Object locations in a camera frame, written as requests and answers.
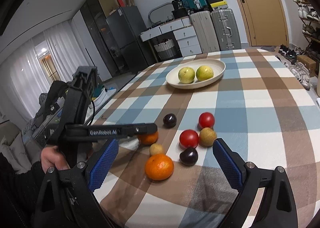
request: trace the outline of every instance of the orange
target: orange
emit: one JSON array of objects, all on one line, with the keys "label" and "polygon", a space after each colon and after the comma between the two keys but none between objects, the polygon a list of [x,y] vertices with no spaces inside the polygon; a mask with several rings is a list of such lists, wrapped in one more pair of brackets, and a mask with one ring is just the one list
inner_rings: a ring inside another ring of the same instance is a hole
[{"label": "orange", "polygon": [[153,134],[137,135],[138,140],[140,140],[140,142],[143,145],[152,145],[158,140],[158,136],[159,136],[158,131]]},{"label": "orange", "polygon": [[171,158],[165,154],[157,154],[148,159],[144,170],[148,178],[154,181],[161,181],[172,175],[173,168]]}]

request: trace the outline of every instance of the beige plate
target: beige plate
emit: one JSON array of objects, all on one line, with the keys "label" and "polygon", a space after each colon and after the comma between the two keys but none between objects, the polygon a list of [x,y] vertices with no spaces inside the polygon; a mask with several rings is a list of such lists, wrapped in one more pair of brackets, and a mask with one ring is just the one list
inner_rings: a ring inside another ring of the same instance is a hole
[{"label": "beige plate", "polygon": [[[205,81],[198,81],[197,77],[195,77],[195,80],[193,83],[183,84],[180,82],[178,78],[178,73],[180,69],[182,69],[183,67],[191,67],[196,72],[201,65],[206,65],[213,69],[212,78]],[[197,89],[197,88],[207,86],[211,83],[214,83],[215,81],[220,79],[225,69],[226,69],[226,64],[222,61],[219,61],[216,59],[199,59],[199,60],[194,60],[194,61],[182,64],[174,68],[167,74],[165,79],[168,84],[178,89]]]}]

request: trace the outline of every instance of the black cable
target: black cable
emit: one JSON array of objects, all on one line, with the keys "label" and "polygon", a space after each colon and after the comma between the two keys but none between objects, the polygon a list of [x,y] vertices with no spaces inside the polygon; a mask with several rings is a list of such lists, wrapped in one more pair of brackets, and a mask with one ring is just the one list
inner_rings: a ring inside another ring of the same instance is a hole
[{"label": "black cable", "polygon": [[89,126],[92,124],[92,122],[93,122],[93,118],[94,118],[94,114],[95,114],[95,111],[96,111],[96,108],[95,108],[95,106],[94,106],[94,102],[93,102],[93,100],[91,100],[91,103],[92,103],[92,106],[93,106],[93,115],[92,115],[92,119],[91,119],[91,121],[90,121],[90,123],[88,124]]}]

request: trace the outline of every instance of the silver suitcase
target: silver suitcase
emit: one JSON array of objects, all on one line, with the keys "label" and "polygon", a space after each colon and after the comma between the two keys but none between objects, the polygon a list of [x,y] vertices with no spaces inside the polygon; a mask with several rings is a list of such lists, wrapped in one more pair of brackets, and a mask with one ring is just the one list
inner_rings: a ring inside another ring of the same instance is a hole
[{"label": "silver suitcase", "polygon": [[202,11],[192,14],[190,19],[196,31],[202,53],[220,51],[210,12]]},{"label": "silver suitcase", "polygon": [[241,49],[239,31],[232,9],[211,12],[211,18],[221,51]]}]

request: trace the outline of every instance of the blue gripper pad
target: blue gripper pad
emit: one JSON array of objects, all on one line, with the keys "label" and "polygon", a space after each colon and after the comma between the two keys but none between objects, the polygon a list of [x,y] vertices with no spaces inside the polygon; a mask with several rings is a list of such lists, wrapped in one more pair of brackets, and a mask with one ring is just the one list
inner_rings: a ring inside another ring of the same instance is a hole
[{"label": "blue gripper pad", "polygon": [[242,191],[242,174],[218,140],[214,141],[212,150],[231,188]]},{"label": "blue gripper pad", "polygon": [[119,152],[119,143],[118,140],[114,139],[111,141],[110,145],[101,155],[96,165],[90,172],[90,180],[89,180],[89,190],[93,193],[95,189],[101,187],[104,179],[106,178],[113,161]]}]

